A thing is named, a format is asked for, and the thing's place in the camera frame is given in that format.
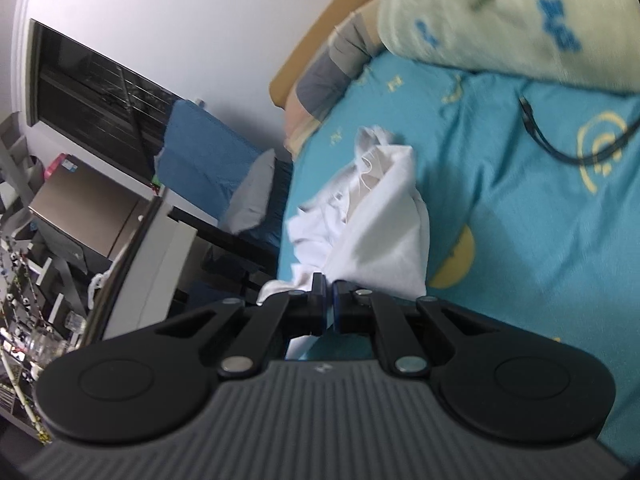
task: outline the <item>blue fitted sheet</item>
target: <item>blue fitted sheet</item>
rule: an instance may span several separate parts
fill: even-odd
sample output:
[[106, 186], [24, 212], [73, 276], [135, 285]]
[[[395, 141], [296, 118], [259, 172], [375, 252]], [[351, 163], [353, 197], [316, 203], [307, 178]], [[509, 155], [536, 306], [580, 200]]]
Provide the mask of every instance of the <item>blue fitted sheet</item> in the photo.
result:
[[[546, 137], [567, 153], [601, 148], [640, 115], [640, 96], [470, 74], [385, 53], [306, 143], [285, 218], [353, 158], [358, 127], [394, 132], [415, 149], [417, 188], [429, 210], [430, 293], [601, 359], [615, 377], [616, 402], [600, 439], [636, 462], [640, 137], [595, 168], [560, 164], [526, 134], [521, 94]], [[280, 279], [291, 278], [295, 261], [284, 233]]]

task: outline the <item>wooden headboard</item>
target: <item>wooden headboard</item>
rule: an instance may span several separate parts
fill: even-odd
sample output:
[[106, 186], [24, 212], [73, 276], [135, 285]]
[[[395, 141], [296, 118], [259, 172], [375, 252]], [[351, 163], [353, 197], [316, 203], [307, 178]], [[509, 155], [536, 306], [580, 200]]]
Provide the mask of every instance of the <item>wooden headboard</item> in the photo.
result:
[[333, 0], [289, 55], [269, 85], [273, 104], [284, 108], [292, 86], [334, 27], [369, 0]]

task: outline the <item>dark window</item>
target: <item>dark window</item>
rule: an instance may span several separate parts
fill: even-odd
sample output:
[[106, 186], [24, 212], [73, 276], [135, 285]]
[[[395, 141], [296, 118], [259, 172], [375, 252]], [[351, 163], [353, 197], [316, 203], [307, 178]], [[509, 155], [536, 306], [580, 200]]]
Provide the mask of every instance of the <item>dark window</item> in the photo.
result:
[[148, 184], [179, 97], [55, 30], [33, 33], [31, 122]]

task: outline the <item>white wall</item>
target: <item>white wall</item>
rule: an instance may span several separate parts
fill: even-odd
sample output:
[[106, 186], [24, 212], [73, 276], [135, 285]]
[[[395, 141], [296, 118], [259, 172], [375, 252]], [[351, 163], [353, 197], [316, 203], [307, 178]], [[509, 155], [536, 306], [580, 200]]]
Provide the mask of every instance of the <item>white wall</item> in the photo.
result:
[[15, 0], [0, 0], [0, 122], [12, 111], [11, 55]]
[[[183, 98], [203, 99], [220, 120], [267, 147], [282, 143], [282, 111], [268, 84], [329, 1], [29, 0], [28, 17]], [[43, 135], [32, 132], [30, 144]]]

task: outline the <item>teal bed sheet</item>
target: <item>teal bed sheet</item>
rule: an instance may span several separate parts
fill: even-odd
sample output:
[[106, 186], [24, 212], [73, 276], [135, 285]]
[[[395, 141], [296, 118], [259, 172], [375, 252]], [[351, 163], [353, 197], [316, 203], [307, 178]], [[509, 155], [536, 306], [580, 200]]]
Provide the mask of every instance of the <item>teal bed sheet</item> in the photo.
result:
[[[597, 356], [616, 381], [601, 441], [640, 460], [640, 136], [592, 168], [553, 160], [526, 134], [518, 97], [559, 150], [588, 154], [640, 115], [640, 96], [471, 74], [385, 53], [366, 67], [295, 163], [288, 219], [353, 158], [360, 126], [415, 149], [429, 210], [430, 294]], [[286, 232], [278, 277], [294, 263]]]

